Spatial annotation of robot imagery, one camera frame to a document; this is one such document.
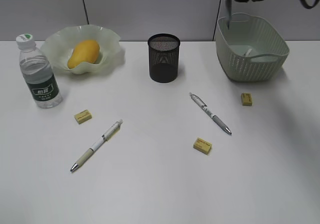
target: mango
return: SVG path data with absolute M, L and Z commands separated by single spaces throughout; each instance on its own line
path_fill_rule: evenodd
M 79 42 L 68 60 L 68 68 L 72 69 L 82 62 L 94 64 L 99 56 L 100 46 L 95 40 L 84 40 Z

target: green basket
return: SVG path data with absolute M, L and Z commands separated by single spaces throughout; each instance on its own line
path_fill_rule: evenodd
M 236 82 L 260 82 L 275 77 L 289 47 L 272 25 L 246 13 L 232 15 L 230 29 L 226 17 L 217 23 L 216 53 L 226 75 Z

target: eraser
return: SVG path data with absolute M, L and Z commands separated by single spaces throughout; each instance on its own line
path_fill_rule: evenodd
M 76 115 L 74 115 L 75 120 L 78 122 L 78 124 L 84 123 L 85 121 L 88 121 L 92 118 L 91 113 L 88 110 L 84 110 Z
M 197 140 L 195 141 L 195 143 L 193 144 L 193 148 L 197 149 L 198 151 L 208 155 L 208 153 L 211 150 L 211 143 L 202 140 L 201 138 L 197 138 Z
M 252 106 L 252 98 L 250 93 L 242 93 L 241 101 L 243 106 Z

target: plastic water bottle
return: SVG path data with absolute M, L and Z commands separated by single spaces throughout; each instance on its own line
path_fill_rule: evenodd
M 20 52 L 20 69 L 35 103 L 40 108 L 53 108 L 62 96 L 47 57 L 36 47 L 30 34 L 17 36 Z

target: bottle label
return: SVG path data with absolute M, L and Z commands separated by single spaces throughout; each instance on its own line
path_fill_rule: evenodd
M 33 99 L 38 102 L 46 102 L 55 98 L 59 93 L 59 88 L 55 79 L 55 75 L 52 74 L 51 78 L 45 82 L 38 84 L 27 83 Z

